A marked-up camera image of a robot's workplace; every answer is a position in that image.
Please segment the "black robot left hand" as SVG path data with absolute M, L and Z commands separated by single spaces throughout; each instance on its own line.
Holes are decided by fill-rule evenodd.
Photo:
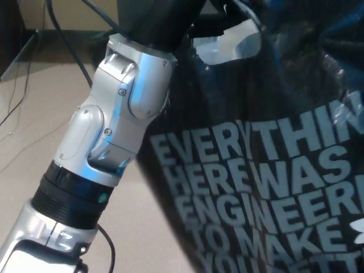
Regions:
M 211 1 L 213 10 L 202 12 L 206 1 L 117 1 L 120 34 L 143 46 L 163 52 L 177 49 L 188 29 L 198 19 L 226 17 L 221 1 Z

